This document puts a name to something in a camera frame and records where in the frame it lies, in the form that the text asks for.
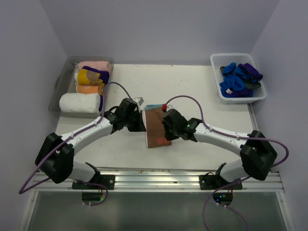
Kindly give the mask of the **brown orange towel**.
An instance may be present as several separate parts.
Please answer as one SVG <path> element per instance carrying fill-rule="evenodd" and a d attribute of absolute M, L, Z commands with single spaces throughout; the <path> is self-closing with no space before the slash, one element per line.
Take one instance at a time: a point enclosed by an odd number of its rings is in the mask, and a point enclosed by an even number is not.
<path fill-rule="evenodd" d="M 158 148 L 172 144 L 165 138 L 165 130 L 162 124 L 162 106 L 162 104 L 148 104 L 143 110 L 147 148 Z"/>

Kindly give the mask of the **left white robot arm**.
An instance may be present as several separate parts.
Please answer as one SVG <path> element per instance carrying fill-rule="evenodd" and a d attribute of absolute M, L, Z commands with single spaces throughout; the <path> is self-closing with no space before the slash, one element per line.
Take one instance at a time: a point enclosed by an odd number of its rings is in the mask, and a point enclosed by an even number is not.
<path fill-rule="evenodd" d="M 36 166 L 54 183 L 74 180 L 76 190 L 103 190 L 108 180 L 90 163 L 74 161 L 74 156 L 94 141 L 127 128 L 145 132 L 141 105 L 143 98 L 125 98 L 119 106 L 104 112 L 91 123 L 63 135 L 49 134 L 35 160 Z"/>

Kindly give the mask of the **yellow bear towel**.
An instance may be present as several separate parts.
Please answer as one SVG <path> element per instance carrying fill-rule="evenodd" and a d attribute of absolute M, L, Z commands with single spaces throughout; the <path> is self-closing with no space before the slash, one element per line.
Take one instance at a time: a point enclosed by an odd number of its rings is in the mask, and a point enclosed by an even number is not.
<path fill-rule="evenodd" d="M 103 81 L 100 77 L 101 75 L 99 73 L 86 69 L 80 69 L 74 75 L 76 83 L 90 86 L 102 84 Z"/>

